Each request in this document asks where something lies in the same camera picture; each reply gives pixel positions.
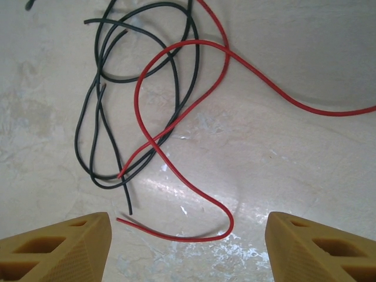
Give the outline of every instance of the marble surface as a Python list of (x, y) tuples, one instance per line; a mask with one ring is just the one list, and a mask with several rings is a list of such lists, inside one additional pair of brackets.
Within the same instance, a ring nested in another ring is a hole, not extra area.
[[(72, 217), (104, 211), (113, 239), (103, 281), (272, 281), (264, 244), (267, 215), (277, 210), (376, 239), (375, 114), (332, 118), (297, 109), (232, 62), (217, 91), (176, 129), (163, 150), (199, 188), (233, 212), (227, 239), (172, 243), (115, 221), (127, 213), (122, 189), (104, 191), (81, 169), (73, 135), (84, 95), (96, 72), (93, 41), (108, 1), (0, 1), (0, 238)], [(119, 1), (113, 17), (147, 1)], [(295, 98), (322, 109), (376, 104), (376, 2), (368, 0), (208, 0), (233, 50)], [(202, 38), (219, 34), (194, 4)], [(179, 40), (184, 18), (172, 9), (132, 20)], [(158, 52), (130, 32), (116, 47), (108, 70), (139, 73)], [(179, 56), (182, 91), (193, 70), (193, 48)], [(203, 48), (194, 98), (221, 70), (223, 54)], [(152, 133), (173, 109), (167, 66), (146, 80), (140, 98)], [(131, 85), (109, 84), (106, 108), (124, 157), (145, 139), (133, 113)], [(88, 159), (95, 103), (81, 145)], [(105, 136), (96, 167), (114, 172)], [(160, 231), (195, 235), (227, 228), (226, 216), (184, 187), (159, 157), (131, 183), (134, 218)]]

